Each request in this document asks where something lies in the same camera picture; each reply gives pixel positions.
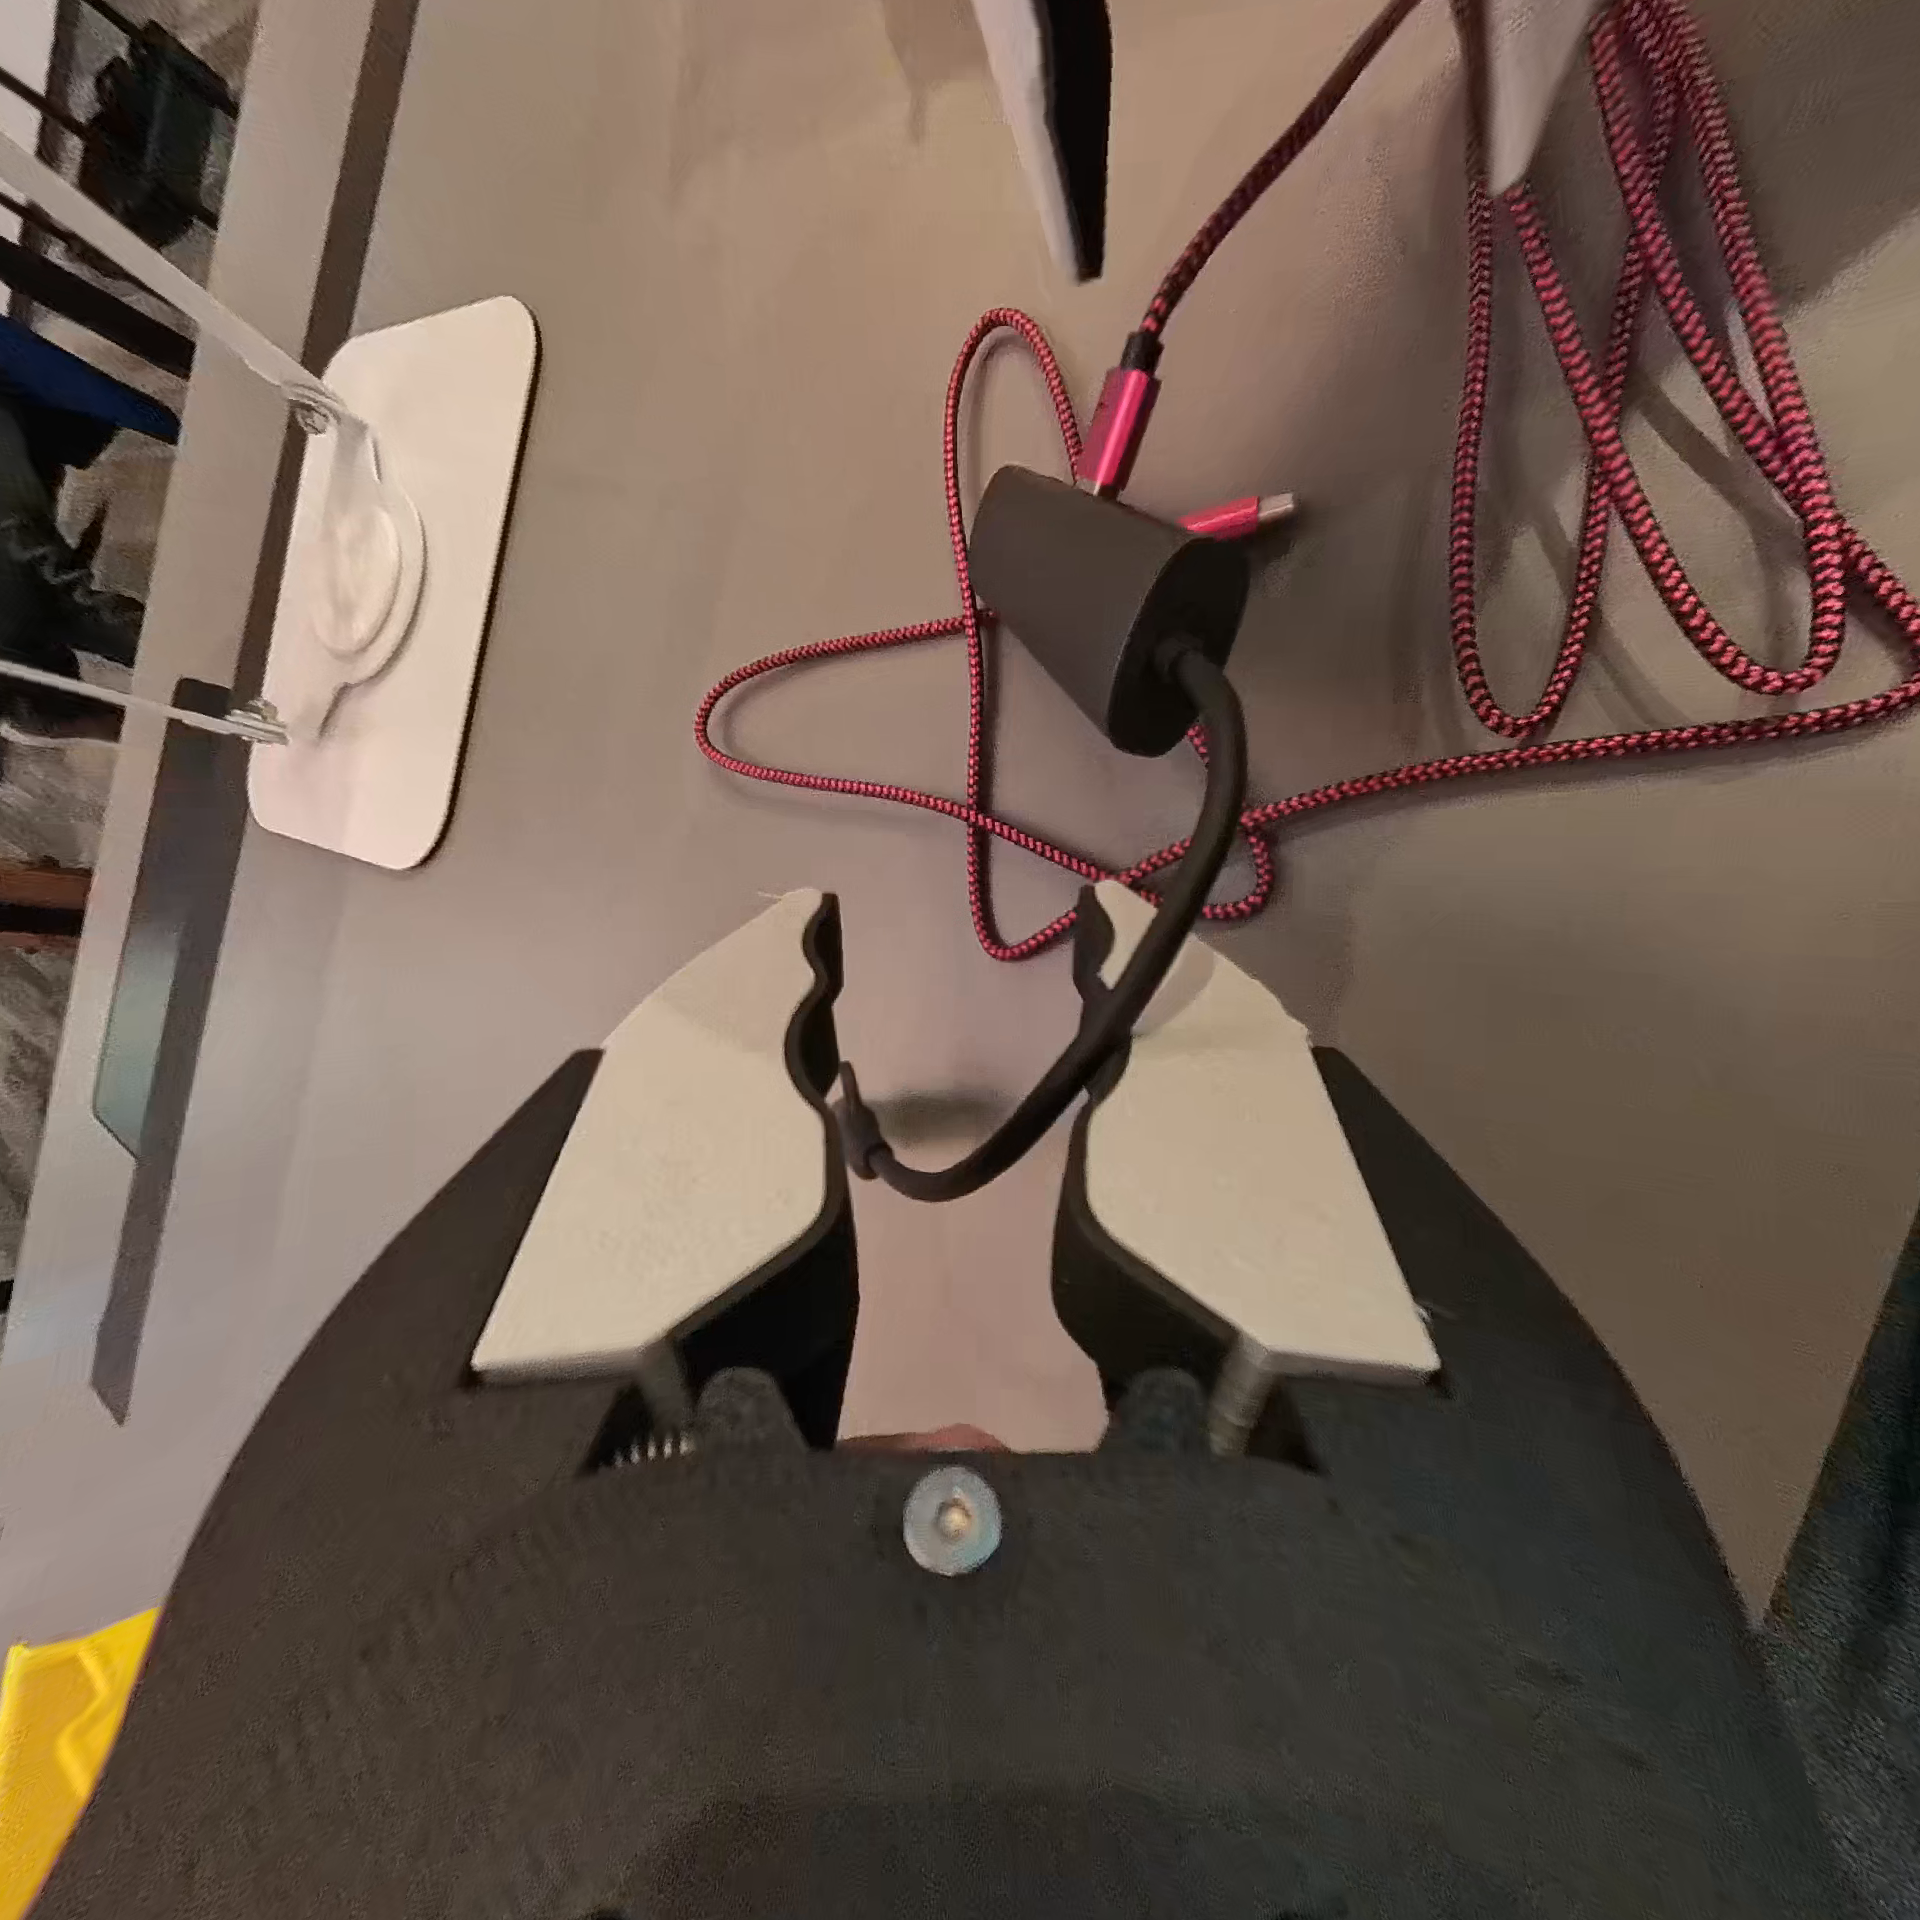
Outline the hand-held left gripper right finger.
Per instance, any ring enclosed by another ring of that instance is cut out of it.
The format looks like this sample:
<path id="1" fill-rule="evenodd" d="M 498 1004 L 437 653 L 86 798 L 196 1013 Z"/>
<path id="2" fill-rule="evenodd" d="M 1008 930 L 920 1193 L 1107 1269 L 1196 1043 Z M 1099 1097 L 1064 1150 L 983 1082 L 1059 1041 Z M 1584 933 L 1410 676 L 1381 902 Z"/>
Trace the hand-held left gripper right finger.
<path id="1" fill-rule="evenodd" d="M 1176 1364 L 1151 1316 L 1211 1376 L 1441 1372 L 1304 1025 L 1192 933 L 1070 1130 L 1059 1311 L 1113 1379 Z"/>

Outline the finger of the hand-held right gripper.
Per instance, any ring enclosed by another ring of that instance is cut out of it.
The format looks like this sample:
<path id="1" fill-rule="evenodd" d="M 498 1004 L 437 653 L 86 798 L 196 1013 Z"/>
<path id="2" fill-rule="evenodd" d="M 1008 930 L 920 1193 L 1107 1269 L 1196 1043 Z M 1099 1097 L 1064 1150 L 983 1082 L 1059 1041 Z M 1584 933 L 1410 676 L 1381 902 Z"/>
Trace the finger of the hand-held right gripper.
<path id="1" fill-rule="evenodd" d="M 1465 3 L 1458 38 L 1492 195 L 1527 180 L 1597 3 Z"/>
<path id="2" fill-rule="evenodd" d="M 1113 132 L 1105 3 L 973 3 L 1044 244 L 1070 284 L 1102 274 Z"/>

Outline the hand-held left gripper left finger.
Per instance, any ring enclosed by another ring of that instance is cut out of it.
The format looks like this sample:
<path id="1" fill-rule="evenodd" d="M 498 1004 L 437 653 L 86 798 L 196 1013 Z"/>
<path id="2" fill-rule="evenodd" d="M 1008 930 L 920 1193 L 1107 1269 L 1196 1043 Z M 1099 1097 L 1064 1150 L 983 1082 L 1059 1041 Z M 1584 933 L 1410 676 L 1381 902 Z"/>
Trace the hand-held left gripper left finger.
<path id="1" fill-rule="evenodd" d="M 488 1382 L 741 1364 L 841 1387 L 859 1315 L 840 903 L 796 888 L 685 960 L 599 1046 L 470 1355 Z"/>

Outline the person's legs in jeans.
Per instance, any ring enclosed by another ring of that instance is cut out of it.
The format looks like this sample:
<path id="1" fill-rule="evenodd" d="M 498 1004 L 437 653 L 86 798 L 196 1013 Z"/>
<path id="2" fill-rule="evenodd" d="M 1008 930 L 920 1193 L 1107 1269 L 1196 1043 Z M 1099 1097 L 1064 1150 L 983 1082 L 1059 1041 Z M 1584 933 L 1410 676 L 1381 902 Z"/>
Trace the person's legs in jeans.
<path id="1" fill-rule="evenodd" d="M 1767 1605 L 1766 1661 L 1864 1914 L 1917 1914 L 1917 1229 Z"/>

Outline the yellow plastic bin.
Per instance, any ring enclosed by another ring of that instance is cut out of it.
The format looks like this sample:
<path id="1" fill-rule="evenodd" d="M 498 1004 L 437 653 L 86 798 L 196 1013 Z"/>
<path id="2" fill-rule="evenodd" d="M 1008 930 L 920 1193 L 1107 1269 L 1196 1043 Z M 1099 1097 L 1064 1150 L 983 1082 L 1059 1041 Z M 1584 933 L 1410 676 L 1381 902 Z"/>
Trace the yellow plastic bin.
<path id="1" fill-rule="evenodd" d="M 12 1644 L 2 1675 L 2 1917 L 30 1913 L 71 1834 L 153 1639 L 160 1609 L 68 1640 Z"/>

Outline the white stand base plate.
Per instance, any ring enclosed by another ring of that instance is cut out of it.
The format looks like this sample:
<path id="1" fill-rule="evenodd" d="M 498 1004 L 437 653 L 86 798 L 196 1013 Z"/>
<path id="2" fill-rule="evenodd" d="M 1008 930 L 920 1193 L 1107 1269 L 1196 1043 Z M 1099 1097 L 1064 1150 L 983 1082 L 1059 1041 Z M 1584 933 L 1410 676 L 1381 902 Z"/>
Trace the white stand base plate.
<path id="1" fill-rule="evenodd" d="M 496 297 L 353 337 L 303 436 L 248 754 L 251 821 L 385 871 L 445 835 L 541 370 Z"/>

